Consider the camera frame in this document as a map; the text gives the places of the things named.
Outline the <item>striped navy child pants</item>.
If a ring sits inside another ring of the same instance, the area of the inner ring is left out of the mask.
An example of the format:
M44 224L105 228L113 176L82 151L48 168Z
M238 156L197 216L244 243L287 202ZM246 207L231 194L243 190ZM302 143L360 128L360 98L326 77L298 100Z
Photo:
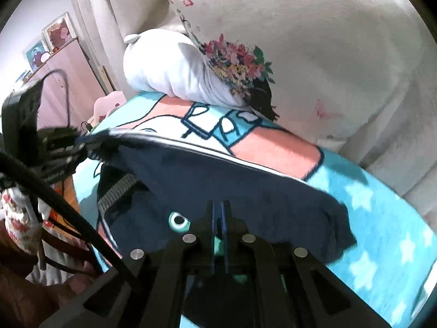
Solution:
M265 166L147 131L107 130L78 142L189 220L199 219L208 201L228 201L254 235L304 247L322 263L357 244L345 205Z

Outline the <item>wooden cabinet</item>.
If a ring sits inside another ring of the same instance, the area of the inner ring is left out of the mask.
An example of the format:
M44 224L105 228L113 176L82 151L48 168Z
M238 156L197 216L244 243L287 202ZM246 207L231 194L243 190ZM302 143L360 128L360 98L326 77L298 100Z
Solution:
M105 92L77 38L64 45L24 83L45 78L37 128L79 128L91 118L95 101Z

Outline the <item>framed picture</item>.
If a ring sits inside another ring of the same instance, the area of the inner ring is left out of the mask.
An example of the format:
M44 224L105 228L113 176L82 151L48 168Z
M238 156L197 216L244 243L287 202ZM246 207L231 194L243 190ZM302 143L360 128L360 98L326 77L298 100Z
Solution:
M50 52L62 48L66 43L76 38L76 31L69 13L64 13L50 22L43 28L42 34Z

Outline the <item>white plush seal toy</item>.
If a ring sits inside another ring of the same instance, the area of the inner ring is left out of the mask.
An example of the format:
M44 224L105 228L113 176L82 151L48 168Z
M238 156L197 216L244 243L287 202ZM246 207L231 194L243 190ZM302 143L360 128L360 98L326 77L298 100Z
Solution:
M125 36L123 70L137 91L156 91L186 101L219 107L245 108L247 103L231 93L205 63L202 54L184 34L150 29Z

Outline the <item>turquoise cartoon fleece blanket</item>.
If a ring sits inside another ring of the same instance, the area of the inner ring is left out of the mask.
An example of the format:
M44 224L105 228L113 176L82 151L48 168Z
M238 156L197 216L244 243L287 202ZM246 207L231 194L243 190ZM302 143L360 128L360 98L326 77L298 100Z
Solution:
M141 93L96 132L147 130L295 176L344 203L355 247L330 265L392 327L417 327L436 306L436 234L405 200L361 167L248 110Z

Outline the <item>cream floral print pillow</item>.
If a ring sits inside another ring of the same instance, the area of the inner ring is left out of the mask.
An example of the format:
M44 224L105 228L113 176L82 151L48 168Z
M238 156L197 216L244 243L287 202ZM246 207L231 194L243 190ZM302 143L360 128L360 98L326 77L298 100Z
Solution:
M356 163L426 153L436 43L408 0L169 0L209 67Z

